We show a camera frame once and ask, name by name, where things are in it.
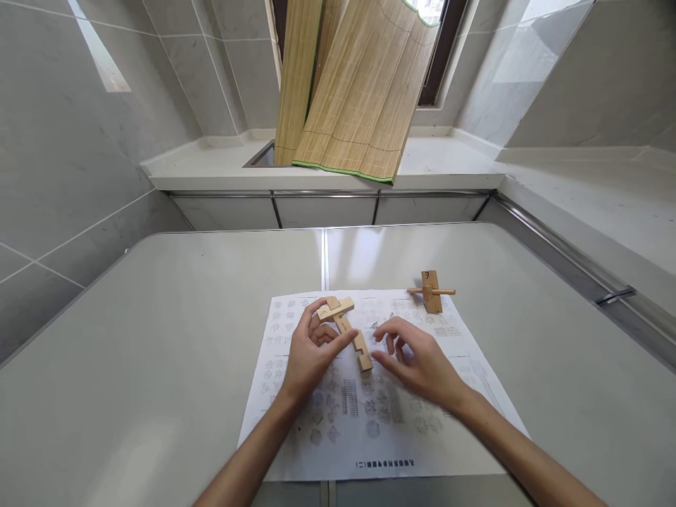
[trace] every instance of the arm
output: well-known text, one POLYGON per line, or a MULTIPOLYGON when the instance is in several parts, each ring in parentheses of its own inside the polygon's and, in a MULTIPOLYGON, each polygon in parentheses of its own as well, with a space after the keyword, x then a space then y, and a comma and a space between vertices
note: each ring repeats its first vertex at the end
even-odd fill
POLYGON ((279 394, 244 443, 214 477, 195 507, 248 506, 287 438, 296 417, 319 385, 329 364, 357 330, 338 335, 327 325, 311 328, 312 315, 325 298, 308 305, 291 339, 289 364, 279 394))
POLYGON ((373 335, 379 342, 386 338, 388 351, 374 351, 373 358, 416 394, 458 417, 514 474, 540 507, 606 507, 514 428, 481 394, 465 384, 432 335, 399 317, 388 320, 373 335), (411 359, 404 358, 403 347, 407 344, 413 350, 411 359))

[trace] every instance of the window frame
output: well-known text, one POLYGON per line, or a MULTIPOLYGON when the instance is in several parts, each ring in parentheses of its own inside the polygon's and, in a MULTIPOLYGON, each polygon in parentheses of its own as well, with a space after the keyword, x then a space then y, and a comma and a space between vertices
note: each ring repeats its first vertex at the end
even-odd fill
MULTIPOLYGON (((284 37, 286 35, 287 9, 289 0, 272 0, 275 14, 275 29, 277 43, 280 46, 280 59, 284 61, 284 37)), ((430 66, 427 69, 425 83, 422 86, 418 105, 422 107, 434 106, 437 103, 442 80, 449 64, 453 43, 458 35, 458 29, 463 19, 463 13, 468 0, 446 0, 439 23, 439 36, 434 47, 430 66)))

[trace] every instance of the cabinet panel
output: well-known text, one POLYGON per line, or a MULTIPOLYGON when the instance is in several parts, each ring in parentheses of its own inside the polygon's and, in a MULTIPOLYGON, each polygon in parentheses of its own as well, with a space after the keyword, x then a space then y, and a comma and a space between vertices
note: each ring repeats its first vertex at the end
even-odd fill
POLYGON ((484 197, 381 197, 377 225, 400 223, 467 222, 484 197))
POLYGON ((270 197, 178 197, 195 230, 279 229, 270 197))
POLYGON ((375 197, 277 197, 284 229, 371 225, 375 197))

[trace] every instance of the printed paper sheet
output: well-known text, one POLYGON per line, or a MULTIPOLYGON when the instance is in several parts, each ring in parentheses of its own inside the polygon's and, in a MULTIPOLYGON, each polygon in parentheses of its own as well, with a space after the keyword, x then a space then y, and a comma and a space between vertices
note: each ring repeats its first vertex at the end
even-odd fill
MULTIPOLYGON (((528 435, 498 377, 450 296, 444 312, 430 315, 419 296, 404 290, 306 292, 272 299, 246 404, 238 446, 275 399, 289 356, 291 335, 303 309, 315 299, 350 296, 346 314, 370 351, 387 350, 373 331, 398 315, 439 343, 458 374, 528 435)), ((361 373, 351 346, 333 361, 282 445, 267 481, 354 480, 385 477, 504 473, 474 436, 451 414, 408 392, 380 364, 361 373)))

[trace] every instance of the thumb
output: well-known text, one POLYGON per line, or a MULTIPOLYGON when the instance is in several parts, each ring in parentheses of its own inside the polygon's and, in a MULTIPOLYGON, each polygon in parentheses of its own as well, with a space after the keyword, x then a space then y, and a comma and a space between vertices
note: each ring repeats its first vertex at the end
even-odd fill
POLYGON ((394 373, 394 376, 400 380, 408 378, 408 367, 398 362, 394 356, 390 356, 383 351, 373 351, 371 357, 380 363, 385 370, 394 373))
POLYGON ((359 331, 356 329, 350 329, 343 334, 339 334, 331 343, 326 344, 323 347, 326 349, 326 354, 331 356, 331 359, 334 359, 345 347, 350 345, 350 343, 357 338, 357 334, 359 334, 359 331))

